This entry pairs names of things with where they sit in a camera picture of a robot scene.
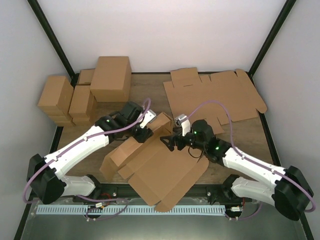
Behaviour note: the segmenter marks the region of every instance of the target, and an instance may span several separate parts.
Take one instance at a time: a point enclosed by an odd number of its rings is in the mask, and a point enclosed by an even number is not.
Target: partially assembled cardboard box
[[[58,126],[74,126],[69,115],[73,93],[74,88],[66,76],[49,76],[37,106]]]
[[[95,69],[83,69],[80,71],[77,85],[90,85]]]
[[[209,161],[196,159],[186,147],[173,152],[160,141],[171,135],[173,120],[161,113],[148,127],[153,136],[145,143],[130,137],[105,156],[100,171],[111,182],[118,172],[149,205],[158,212],[172,209],[207,170]]]
[[[241,69],[209,75],[198,75],[196,67],[171,71],[172,81],[164,82],[173,117],[189,115],[200,104],[215,100],[228,110],[233,122],[258,117],[267,106],[247,73]],[[205,104],[195,112],[190,122],[205,119],[215,134],[223,133],[221,125],[228,124],[224,109],[216,103]]]
[[[131,85],[131,66],[127,56],[100,56],[90,90],[98,103],[127,102]]]
[[[89,85],[77,85],[69,109],[72,121],[77,126],[91,126],[95,122],[97,101]]]

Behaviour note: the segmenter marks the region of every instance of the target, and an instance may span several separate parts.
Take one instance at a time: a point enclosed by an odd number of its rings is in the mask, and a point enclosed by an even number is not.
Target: white perforated rail
[[[95,209],[89,215],[113,215],[119,212],[123,206],[109,205],[103,210]],[[37,215],[84,215],[88,211],[87,205],[39,205]],[[202,215],[224,216],[224,205],[178,205],[168,212],[155,211],[154,206],[129,205],[121,215]]]

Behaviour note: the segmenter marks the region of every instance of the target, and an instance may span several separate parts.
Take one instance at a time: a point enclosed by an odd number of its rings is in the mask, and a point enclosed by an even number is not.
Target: white wall
[[[254,75],[283,166],[302,170],[320,205],[320,1],[297,1]],[[306,214],[320,239],[320,206]]]
[[[134,72],[248,71],[285,0],[39,0],[75,71],[101,55]]]
[[[47,75],[65,70],[26,0],[0,1],[0,238],[13,239],[28,163],[48,153],[56,126],[37,108]]]

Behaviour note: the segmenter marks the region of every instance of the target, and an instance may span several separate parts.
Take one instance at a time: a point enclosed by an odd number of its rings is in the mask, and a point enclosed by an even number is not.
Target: gray floor
[[[140,199],[131,202],[137,205]],[[204,204],[183,199],[180,204]],[[244,216],[257,205],[247,203]],[[118,216],[87,222],[82,215],[35,215],[32,206],[23,240],[305,240],[300,222],[286,219],[264,204],[248,220],[228,221],[222,216]]]

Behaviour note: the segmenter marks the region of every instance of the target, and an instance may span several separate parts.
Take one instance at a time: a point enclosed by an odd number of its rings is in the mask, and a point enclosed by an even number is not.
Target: tabletop
[[[171,81],[170,74],[132,74],[131,89],[129,100],[137,104],[142,104],[147,97],[151,98],[151,109],[160,114],[165,112],[172,116],[169,102],[166,96],[163,82]],[[111,112],[118,111],[124,106],[121,102],[99,102],[96,109],[96,119]],[[260,118],[252,118],[243,121],[233,122],[233,139],[235,145],[245,153],[258,158],[264,162],[272,164],[271,154],[268,148],[266,136],[260,121]],[[64,127],[59,141],[58,149],[63,148],[76,138],[84,134],[89,126]],[[223,125],[225,133],[217,136],[225,141],[230,140],[229,125]],[[68,173],[68,176],[84,176],[91,174],[101,183],[107,183],[106,179],[99,171],[104,157],[119,146],[121,141],[114,141],[103,147],[75,165]],[[197,184],[221,184],[230,174],[238,174],[245,177],[244,174],[229,169],[219,164],[209,163],[208,169],[196,182]],[[112,183],[127,183],[119,174],[113,177]]]

